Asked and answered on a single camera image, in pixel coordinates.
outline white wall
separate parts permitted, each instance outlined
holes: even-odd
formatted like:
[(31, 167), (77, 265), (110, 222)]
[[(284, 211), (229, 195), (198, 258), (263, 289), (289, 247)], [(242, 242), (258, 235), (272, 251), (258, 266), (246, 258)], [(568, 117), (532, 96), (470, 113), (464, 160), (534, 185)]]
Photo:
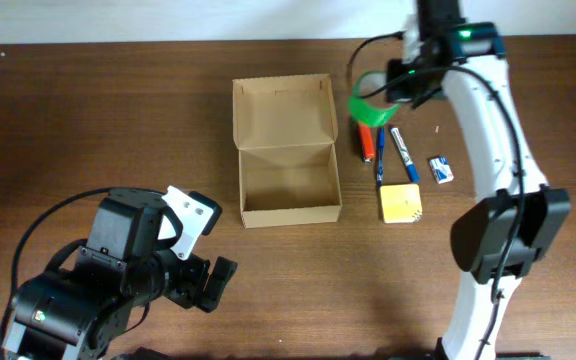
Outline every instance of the white wall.
[[(354, 38), (401, 29), (413, 0), (0, 0), (1, 43)], [(573, 0), (462, 0), (503, 35), (576, 33)]]

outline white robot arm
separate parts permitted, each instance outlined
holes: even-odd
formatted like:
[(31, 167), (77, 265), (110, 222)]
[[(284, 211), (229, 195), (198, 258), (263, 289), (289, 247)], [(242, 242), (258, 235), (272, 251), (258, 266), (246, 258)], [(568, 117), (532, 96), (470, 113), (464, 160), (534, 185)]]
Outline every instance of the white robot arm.
[(492, 23), (468, 24), (457, 0), (418, 0), (403, 34), (403, 59), (388, 64), (390, 102), (452, 104), (472, 165), (478, 204), (451, 231), (462, 270), (457, 304), (435, 357), (492, 360), (501, 319), (533, 262), (543, 258), (570, 211), (551, 190), (526, 143)]

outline open cardboard box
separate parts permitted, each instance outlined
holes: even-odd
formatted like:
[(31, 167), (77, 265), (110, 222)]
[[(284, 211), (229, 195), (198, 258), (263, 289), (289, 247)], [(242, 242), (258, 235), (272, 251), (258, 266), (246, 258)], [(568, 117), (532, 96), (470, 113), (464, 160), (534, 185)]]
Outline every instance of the open cardboard box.
[(337, 116), (329, 75), (234, 80), (233, 137), (246, 228), (337, 221)]

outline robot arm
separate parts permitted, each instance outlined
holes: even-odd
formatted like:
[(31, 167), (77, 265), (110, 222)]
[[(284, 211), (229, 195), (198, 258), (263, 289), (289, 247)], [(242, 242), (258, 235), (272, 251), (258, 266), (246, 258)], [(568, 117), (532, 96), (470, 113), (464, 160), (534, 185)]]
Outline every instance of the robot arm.
[[(89, 239), (64, 247), (15, 294), (12, 322), (0, 344), (7, 359), (98, 359), (111, 340), (132, 329), (126, 330), (131, 310), (144, 306), (143, 321), (150, 302), (161, 296), (185, 309), (217, 308), (237, 263), (219, 257), (209, 274), (210, 261), (191, 251), (199, 235), (211, 232), (221, 207), (172, 186), (162, 195), (109, 191)], [(74, 251), (74, 269), (60, 269)]]
[(436, 352), (448, 360), (492, 360), (508, 301), (548, 250), (570, 201), (565, 190), (548, 188), (526, 143), (495, 26), (466, 23), (457, 0), (418, 0), (417, 9), (404, 32), (403, 59), (388, 63), (389, 83), (398, 86), (386, 85), (386, 97), (415, 108), (443, 90), (463, 131), (478, 201), (451, 230), (462, 274)]

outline box flap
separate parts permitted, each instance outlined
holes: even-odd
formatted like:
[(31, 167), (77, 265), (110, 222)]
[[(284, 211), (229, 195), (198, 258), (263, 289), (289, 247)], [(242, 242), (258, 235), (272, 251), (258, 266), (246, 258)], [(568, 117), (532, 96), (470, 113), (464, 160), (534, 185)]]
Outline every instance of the box flap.
[(252, 229), (269, 226), (336, 222), (339, 219), (340, 212), (341, 205), (330, 205), (301, 209), (243, 211), (241, 216), (246, 229)]
[(239, 149), (333, 143), (330, 75), (234, 80), (233, 138)]

